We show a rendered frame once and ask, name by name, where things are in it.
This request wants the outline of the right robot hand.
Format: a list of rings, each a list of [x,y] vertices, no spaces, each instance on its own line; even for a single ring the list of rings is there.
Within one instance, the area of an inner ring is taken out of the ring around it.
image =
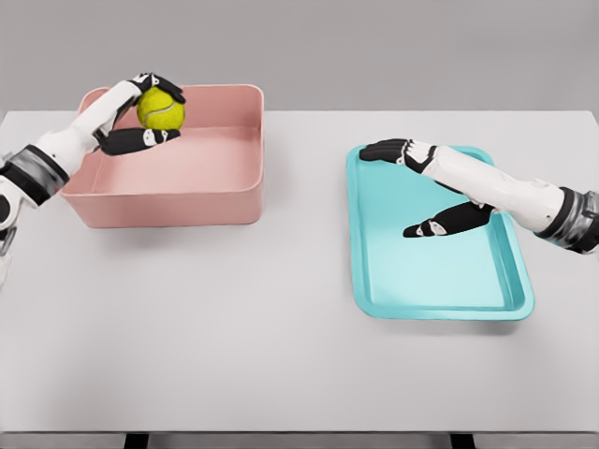
[[[499,172],[483,162],[444,145],[392,138],[366,145],[358,153],[362,161],[384,161],[403,165],[434,180],[442,187],[462,194],[468,201],[442,210],[420,224],[406,227],[406,238],[450,236],[469,231],[489,222],[494,198],[484,180],[499,180]]]

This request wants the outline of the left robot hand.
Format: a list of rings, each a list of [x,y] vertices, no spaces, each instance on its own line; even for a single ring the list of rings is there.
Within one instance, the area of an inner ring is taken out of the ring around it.
[[[141,152],[181,135],[174,129],[153,130],[143,127],[117,129],[117,122],[153,87],[184,104],[183,89],[153,72],[141,73],[118,82],[85,109],[70,125],[81,139],[83,154],[97,150],[116,156]]]

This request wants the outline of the yellow-green tennis ball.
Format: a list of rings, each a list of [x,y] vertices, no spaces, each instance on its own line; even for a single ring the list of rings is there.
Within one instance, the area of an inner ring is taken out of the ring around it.
[[[140,96],[137,117],[145,128],[179,130],[185,120],[185,107],[170,94],[153,87]]]

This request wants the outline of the pink rectangular basket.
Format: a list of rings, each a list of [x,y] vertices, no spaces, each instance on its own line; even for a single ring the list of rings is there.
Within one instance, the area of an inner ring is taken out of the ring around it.
[[[178,138],[85,156],[60,195],[93,228],[245,225],[264,207],[264,95],[251,84],[187,85]]]

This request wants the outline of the blue rectangular tray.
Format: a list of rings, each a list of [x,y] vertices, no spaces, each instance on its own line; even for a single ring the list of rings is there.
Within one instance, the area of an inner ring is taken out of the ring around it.
[[[517,321],[533,287],[511,217],[464,233],[409,239],[403,230],[466,202],[409,168],[346,157],[354,299],[375,318]]]

